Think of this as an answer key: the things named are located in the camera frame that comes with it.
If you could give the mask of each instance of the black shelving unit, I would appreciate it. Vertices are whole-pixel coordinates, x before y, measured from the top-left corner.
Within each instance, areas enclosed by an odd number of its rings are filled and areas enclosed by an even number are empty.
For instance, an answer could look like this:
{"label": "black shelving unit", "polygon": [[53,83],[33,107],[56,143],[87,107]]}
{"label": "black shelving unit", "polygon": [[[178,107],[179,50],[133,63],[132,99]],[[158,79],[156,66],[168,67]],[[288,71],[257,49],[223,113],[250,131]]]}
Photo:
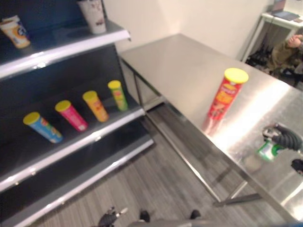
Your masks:
{"label": "black shelving unit", "polygon": [[152,143],[140,123],[132,122],[54,163],[0,195],[2,226],[27,223],[54,209]]}
{"label": "black shelving unit", "polygon": [[[39,22],[27,14],[31,8],[41,10]],[[0,225],[24,227],[153,140],[139,122],[145,112],[127,92],[114,46],[130,37],[127,30],[106,18],[107,32],[90,34],[73,0],[6,1],[0,17],[7,13],[18,14],[29,28],[31,45],[17,50],[0,35]],[[118,110],[107,87],[115,79],[121,81],[127,111]],[[82,99],[89,90],[97,92],[108,121],[98,122]],[[66,99],[88,122],[85,131],[76,131],[55,111],[55,104]],[[62,142],[52,144],[23,124],[34,111],[62,133]]]}

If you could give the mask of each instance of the laptop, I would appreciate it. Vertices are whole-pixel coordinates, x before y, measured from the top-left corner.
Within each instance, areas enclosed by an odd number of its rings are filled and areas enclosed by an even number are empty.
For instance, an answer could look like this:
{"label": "laptop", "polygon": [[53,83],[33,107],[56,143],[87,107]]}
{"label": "laptop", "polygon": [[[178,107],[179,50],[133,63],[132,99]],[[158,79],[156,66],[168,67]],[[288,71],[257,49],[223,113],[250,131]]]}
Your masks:
{"label": "laptop", "polygon": [[300,17],[300,15],[298,15],[298,14],[283,11],[285,4],[286,4],[286,0],[275,0],[274,8],[271,11],[271,15],[273,15],[274,17],[279,17],[279,18],[289,20],[289,21],[295,20]]}

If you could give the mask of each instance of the shoe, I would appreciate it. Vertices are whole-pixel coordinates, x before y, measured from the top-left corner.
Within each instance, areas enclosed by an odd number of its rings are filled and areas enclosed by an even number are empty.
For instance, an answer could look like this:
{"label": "shoe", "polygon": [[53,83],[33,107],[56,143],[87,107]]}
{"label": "shoe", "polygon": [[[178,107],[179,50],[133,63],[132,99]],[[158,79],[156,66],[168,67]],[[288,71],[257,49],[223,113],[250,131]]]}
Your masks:
{"label": "shoe", "polygon": [[193,212],[191,212],[191,215],[190,215],[191,220],[197,219],[197,218],[200,218],[200,217],[201,217],[201,214],[198,210],[193,210]]}
{"label": "shoe", "polygon": [[146,210],[141,210],[140,211],[139,219],[144,220],[145,222],[150,222],[151,221],[150,214]]}

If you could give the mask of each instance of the red pringles can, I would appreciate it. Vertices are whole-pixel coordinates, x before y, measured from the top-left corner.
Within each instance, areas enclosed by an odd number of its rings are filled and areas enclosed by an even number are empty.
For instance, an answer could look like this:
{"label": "red pringles can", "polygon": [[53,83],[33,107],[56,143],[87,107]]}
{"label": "red pringles can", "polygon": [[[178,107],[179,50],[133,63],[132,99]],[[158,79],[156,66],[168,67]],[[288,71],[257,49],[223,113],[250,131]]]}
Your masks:
{"label": "red pringles can", "polygon": [[208,116],[214,120],[220,120],[234,101],[241,90],[242,85],[248,81],[247,72],[229,68],[224,72],[224,79],[215,95],[212,106],[209,109]]}
{"label": "red pringles can", "polygon": [[60,101],[56,104],[55,110],[58,111],[77,131],[84,131],[88,124],[72,106],[68,100]]}

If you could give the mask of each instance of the table leg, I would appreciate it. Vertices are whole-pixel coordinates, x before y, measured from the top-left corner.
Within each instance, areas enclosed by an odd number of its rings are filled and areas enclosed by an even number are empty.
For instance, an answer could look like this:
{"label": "table leg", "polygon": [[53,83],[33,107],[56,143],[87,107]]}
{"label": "table leg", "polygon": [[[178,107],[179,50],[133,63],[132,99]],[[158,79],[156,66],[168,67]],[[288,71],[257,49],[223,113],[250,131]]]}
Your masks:
{"label": "table leg", "polygon": [[[134,82],[139,98],[139,103],[143,107],[143,101],[142,101],[142,92],[141,88],[139,86],[138,77],[136,76],[136,73],[134,73]],[[164,137],[164,139],[169,143],[169,145],[175,150],[175,152],[179,155],[179,157],[185,162],[185,164],[188,166],[188,168],[195,174],[195,176],[198,178],[198,180],[202,183],[202,185],[205,187],[205,189],[209,192],[209,194],[215,199],[214,206],[220,207],[225,205],[231,205],[231,204],[237,204],[237,203],[244,203],[249,202],[257,199],[261,199],[261,197],[258,194],[252,194],[242,197],[236,196],[243,190],[243,188],[248,184],[246,181],[243,181],[229,196],[226,200],[221,201],[220,197],[214,192],[214,190],[211,188],[211,186],[206,182],[206,180],[201,176],[201,174],[192,166],[192,164],[187,160],[187,158],[183,155],[183,153],[180,151],[180,149],[177,147],[177,145],[173,142],[173,140],[169,137],[169,135],[161,129],[156,121],[148,114],[148,112],[145,113],[145,116],[147,119],[153,124],[153,126],[157,129],[157,131]]]}
{"label": "table leg", "polygon": [[223,206],[226,206],[226,205],[236,205],[236,204],[239,204],[239,203],[252,202],[252,201],[260,200],[260,199],[262,199],[262,197],[259,194],[256,193],[256,194],[251,194],[251,195],[240,196],[240,197],[233,198],[233,199],[227,199],[227,200],[224,200],[222,202],[215,202],[214,206],[215,207],[223,207]]}
{"label": "table leg", "polygon": [[296,34],[298,31],[298,29],[292,29],[290,30],[290,32],[288,33],[286,40],[290,39],[294,34]]}
{"label": "table leg", "polygon": [[254,47],[254,45],[256,43],[256,40],[257,40],[257,38],[259,37],[259,35],[261,33],[261,30],[262,30],[262,28],[264,26],[264,23],[265,23],[265,20],[262,17],[261,20],[260,20],[260,22],[259,22],[259,25],[258,25],[258,27],[257,27],[257,29],[255,31],[255,34],[253,35],[253,37],[252,37],[252,39],[251,39],[251,41],[250,41],[250,43],[249,43],[249,45],[248,45],[248,47],[246,49],[246,52],[245,52],[245,54],[244,54],[244,56],[242,58],[242,62],[246,62],[246,60],[248,59],[248,57],[250,55],[250,52],[251,52],[252,48]]}
{"label": "table leg", "polygon": [[146,113],[146,117],[153,124],[153,126],[157,129],[157,131],[164,137],[164,139],[169,143],[169,145],[175,150],[175,152],[179,155],[179,157],[185,162],[185,164],[189,167],[189,169],[196,175],[205,189],[209,192],[209,194],[217,201],[220,202],[220,197],[214,192],[211,186],[206,182],[206,180],[200,175],[200,173],[190,164],[190,162],[186,159],[186,157],[182,154],[179,148],[175,145],[175,143],[169,138],[169,135],[162,130],[157,123],[153,120],[153,118]]}
{"label": "table leg", "polygon": [[142,92],[141,92],[141,88],[140,88],[140,85],[139,85],[139,82],[138,82],[138,78],[136,77],[135,73],[134,73],[134,84],[136,86],[138,99],[139,99],[139,104],[144,109],[144,103],[143,103],[143,100],[142,100]]}
{"label": "table leg", "polygon": [[230,195],[226,199],[228,200],[237,197],[247,184],[247,181],[242,181],[242,183],[240,183],[238,187],[236,187],[236,189],[232,193],[230,193]]}

